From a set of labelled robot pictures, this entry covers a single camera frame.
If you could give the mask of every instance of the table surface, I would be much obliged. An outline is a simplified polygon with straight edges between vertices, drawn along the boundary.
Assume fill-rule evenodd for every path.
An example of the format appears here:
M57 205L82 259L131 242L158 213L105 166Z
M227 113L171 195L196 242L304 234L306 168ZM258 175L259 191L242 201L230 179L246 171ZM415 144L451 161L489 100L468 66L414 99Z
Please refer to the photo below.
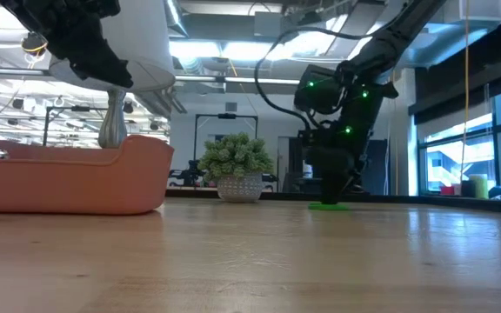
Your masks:
M501 215L168 199L0 215L0 312L501 312Z

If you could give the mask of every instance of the potted plant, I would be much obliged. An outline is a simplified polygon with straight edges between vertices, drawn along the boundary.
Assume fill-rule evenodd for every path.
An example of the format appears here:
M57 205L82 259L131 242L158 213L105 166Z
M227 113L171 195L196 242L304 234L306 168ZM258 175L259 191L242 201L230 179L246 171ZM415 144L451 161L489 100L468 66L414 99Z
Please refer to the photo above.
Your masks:
M269 174L272 161L263 139L250 140L245 133L206 142L206 153L198 168L206 170L204 180L216 182L217 193L228 202L255 202L262 193L262 174Z

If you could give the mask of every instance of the orange tray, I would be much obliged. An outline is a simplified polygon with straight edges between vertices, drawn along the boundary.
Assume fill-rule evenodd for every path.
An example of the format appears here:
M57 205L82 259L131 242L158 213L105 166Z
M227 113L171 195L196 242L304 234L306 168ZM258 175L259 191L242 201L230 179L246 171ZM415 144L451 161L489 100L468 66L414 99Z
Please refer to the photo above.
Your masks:
M173 148L129 136L119 149L29 146L0 140L0 212L130 215L162 205Z

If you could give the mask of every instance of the window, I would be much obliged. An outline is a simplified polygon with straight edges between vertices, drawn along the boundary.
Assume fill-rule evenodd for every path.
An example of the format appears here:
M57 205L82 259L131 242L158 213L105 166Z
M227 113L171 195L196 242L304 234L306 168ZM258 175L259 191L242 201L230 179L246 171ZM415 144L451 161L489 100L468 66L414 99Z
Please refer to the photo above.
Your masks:
M451 187L475 174L488 176L489 189L496 186L492 136L467 140L461 174L462 149L463 142L460 140L426 148L427 190L440 191L442 186Z
M474 118L467 122L467 132L474 130L486 130L492 127L492 113L483 115L481 117ZM456 135L462 135L464 132L464 124L453 126L447 130L442 130L436 134L430 135L425 138L427 143L444 139L447 137L452 137Z

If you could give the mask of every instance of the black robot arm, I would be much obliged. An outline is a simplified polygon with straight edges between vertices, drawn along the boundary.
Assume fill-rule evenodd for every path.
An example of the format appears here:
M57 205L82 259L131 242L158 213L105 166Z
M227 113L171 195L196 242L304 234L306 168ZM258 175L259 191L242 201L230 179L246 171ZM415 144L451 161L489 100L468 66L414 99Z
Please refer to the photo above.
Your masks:
M125 88L133 85L127 62L102 36L100 19L119 14L118 0L0 0L0 4L42 36L54 57L68 59L81 79L92 77Z
M336 203L342 192L349 191L354 183L360 183L366 164L366 149L382 102L385 97L398 96L393 83L388 83L388 77L405 50L445 1L410 1L393 20L371 35L372 40L352 60L341 62L335 71L310 65L303 74L294 104L306 113L310 123L298 115L305 125L305 130L299 131L298 136L309 148L306 162L322 173L323 203ZM321 31L348 39L362 38L311 28L295 31L300 30ZM284 33L271 51L287 35ZM259 61L255 69L257 89L267 104L279 110L263 93L257 80L257 70L263 61ZM316 123L311 119L314 112L323 115L339 112L339 117Z

